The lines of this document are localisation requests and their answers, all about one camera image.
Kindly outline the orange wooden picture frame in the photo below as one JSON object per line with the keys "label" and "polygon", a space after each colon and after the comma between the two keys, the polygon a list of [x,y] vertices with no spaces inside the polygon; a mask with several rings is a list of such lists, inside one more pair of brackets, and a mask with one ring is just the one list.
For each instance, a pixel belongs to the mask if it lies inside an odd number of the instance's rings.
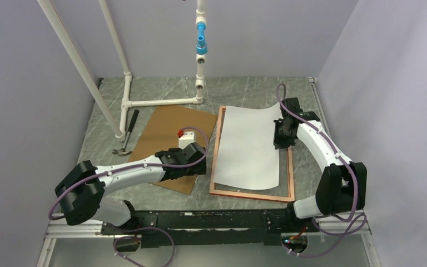
{"label": "orange wooden picture frame", "polygon": [[210,189],[209,193],[211,195],[218,196],[228,196],[228,197],[239,197],[243,199],[254,199],[254,200],[264,200],[264,201],[274,201],[274,202],[291,202],[295,200],[295,186],[294,186],[294,169],[292,164],[292,148],[289,147],[286,150],[286,159],[287,159],[287,196],[273,196],[265,195],[258,193],[248,193],[248,192],[238,192],[238,191],[226,191],[216,189],[216,183],[214,182],[213,175],[215,174],[215,167],[218,158],[218,151],[221,140],[221,133],[223,128],[224,117],[226,113],[226,106],[220,106],[219,115],[217,119],[216,127],[216,136],[215,136],[215,146],[213,151],[212,159],[212,169],[211,169],[211,179],[210,179]]}

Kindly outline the white photo sheet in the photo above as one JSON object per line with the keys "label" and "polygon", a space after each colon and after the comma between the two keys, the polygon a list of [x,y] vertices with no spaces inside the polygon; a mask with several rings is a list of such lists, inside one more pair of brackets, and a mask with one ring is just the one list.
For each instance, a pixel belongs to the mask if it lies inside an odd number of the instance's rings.
{"label": "white photo sheet", "polygon": [[279,150],[274,147],[280,106],[243,108],[227,106],[213,181],[246,190],[267,190],[279,185]]}

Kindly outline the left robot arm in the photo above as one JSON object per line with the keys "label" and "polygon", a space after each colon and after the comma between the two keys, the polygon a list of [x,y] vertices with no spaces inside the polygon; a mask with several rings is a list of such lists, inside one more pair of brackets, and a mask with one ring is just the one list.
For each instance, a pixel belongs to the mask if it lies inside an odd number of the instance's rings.
{"label": "left robot arm", "polygon": [[89,160],[82,161],[56,186],[57,205],[68,225],[99,220],[129,234],[138,224],[134,207],[129,201],[113,201],[108,195],[138,184],[204,175],[207,151],[193,142],[183,149],[159,151],[120,165],[93,166]]}

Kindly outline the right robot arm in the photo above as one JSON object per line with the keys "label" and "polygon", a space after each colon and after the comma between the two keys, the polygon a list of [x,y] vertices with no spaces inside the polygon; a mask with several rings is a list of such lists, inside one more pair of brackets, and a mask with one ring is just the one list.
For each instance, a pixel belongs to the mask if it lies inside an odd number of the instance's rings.
{"label": "right robot arm", "polygon": [[280,102],[282,118],[274,121],[273,144],[286,149],[301,141],[321,170],[321,179],[313,196],[288,205],[285,226],[297,231],[306,219],[361,210],[365,206],[367,169],[337,148],[314,112],[305,112],[297,98]]}

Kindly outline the brown backing board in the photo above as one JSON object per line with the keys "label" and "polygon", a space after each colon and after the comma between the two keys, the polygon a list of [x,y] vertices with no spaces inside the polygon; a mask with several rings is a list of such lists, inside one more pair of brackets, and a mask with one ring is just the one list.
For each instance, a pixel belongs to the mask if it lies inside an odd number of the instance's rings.
{"label": "brown backing board", "polygon": [[198,128],[210,139],[216,122],[217,116],[211,113],[182,106],[157,106],[128,161],[142,160],[156,152],[177,147],[177,134],[183,127]]}

